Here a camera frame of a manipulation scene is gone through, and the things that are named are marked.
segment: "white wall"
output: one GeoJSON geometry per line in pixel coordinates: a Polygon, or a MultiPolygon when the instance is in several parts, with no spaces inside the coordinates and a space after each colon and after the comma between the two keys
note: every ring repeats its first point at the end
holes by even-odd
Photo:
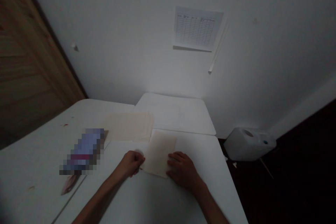
{"type": "MultiPolygon", "coordinates": [[[[336,73],[335,0],[38,1],[90,98],[201,98],[222,138],[236,126],[276,128],[336,73]],[[229,16],[211,75],[212,53],[173,50],[175,6],[229,16]]],[[[282,123],[276,136],[303,119],[282,123]]]]}

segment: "white table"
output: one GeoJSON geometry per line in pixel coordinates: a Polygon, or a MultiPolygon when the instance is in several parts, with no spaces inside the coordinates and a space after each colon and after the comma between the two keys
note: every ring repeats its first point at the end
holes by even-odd
{"type": "Polygon", "coordinates": [[[153,128],[216,135],[208,109],[201,99],[145,93],[133,112],[152,113],[153,128]]]}
{"type": "MultiPolygon", "coordinates": [[[[215,136],[159,130],[177,137],[175,151],[189,155],[231,224],[247,224],[228,166],[215,136]]],[[[70,224],[128,150],[146,152],[148,143],[110,142],[93,175],[88,175],[56,220],[70,224]]],[[[206,223],[196,200],[171,179],[140,171],[127,179],[100,223],[206,223]]]]}
{"type": "Polygon", "coordinates": [[[112,112],[131,112],[133,108],[81,100],[0,151],[0,222],[52,223],[85,177],[81,176],[75,188],[61,196],[67,176],[59,175],[59,165],[74,148],[82,129],[98,127],[112,112]]]}

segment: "right hand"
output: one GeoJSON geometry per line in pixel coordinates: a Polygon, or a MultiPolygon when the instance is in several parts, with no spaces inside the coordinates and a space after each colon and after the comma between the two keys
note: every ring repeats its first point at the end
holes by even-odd
{"type": "Polygon", "coordinates": [[[195,194],[196,191],[205,186],[205,183],[199,176],[193,161],[183,152],[174,152],[168,154],[168,157],[174,160],[168,160],[168,165],[173,168],[167,171],[167,175],[171,177],[176,184],[189,190],[195,194]]]}

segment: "pink object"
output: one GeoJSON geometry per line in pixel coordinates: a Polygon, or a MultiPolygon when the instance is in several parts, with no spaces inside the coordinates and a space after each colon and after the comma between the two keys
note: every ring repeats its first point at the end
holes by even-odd
{"type": "Polygon", "coordinates": [[[66,179],[66,182],[63,186],[61,195],[64,195],[64,194],[70,192],[73,189],[74,185],[76,184],[77,180],[79,179],[79,176],[80,175],[71,175],[66,179]]]}

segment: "hand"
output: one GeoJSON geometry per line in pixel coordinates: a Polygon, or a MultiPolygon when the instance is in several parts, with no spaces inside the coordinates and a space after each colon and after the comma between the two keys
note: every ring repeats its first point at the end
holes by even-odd
{"type": "Polygon", "coordinates": [[[130,150],[124,155],[113,174],[121,180],[132,177],[138,173],[139,167],[144,161],[145,158],[139,152],[130,150]]]}
{"type": "Polygon", "coordinates": [[[193,161],[182,152],[174,152],[168,154],[168,157],[174,160],[168,160],[167,163],[172,170],[167,171],[167,175],[171,177],[176,184],[189,190],[192,194],[205,186],[205,183],[199,176],[194,166],[193,161]]]}

